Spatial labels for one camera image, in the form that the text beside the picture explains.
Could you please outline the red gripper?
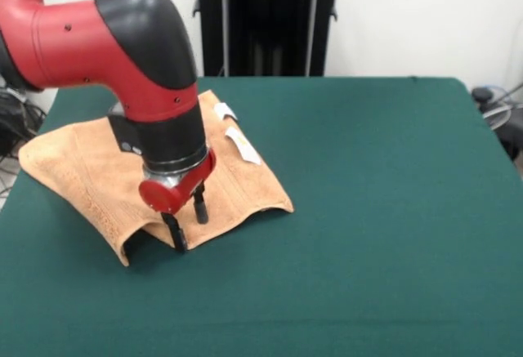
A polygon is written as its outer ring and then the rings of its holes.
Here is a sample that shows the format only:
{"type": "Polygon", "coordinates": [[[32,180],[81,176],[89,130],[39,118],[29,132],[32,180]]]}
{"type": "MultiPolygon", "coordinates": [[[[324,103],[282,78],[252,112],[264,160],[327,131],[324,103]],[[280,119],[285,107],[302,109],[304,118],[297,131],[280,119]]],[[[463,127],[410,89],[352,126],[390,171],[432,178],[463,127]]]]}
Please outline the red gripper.
{"type": "Polygon", "coordinates": [[[144,180],[138,186],[139,194],[146,205],[161,212],[177,252],[186,252],[187,242],[183,229],[173,215],[193,196],[197,222],[200,225],[208,223],[208,210],[203,196],[204,182],[215,166],[215,152],[208,149],[201,162],[180,172],[153,172],[143,167],[144,180]]]}

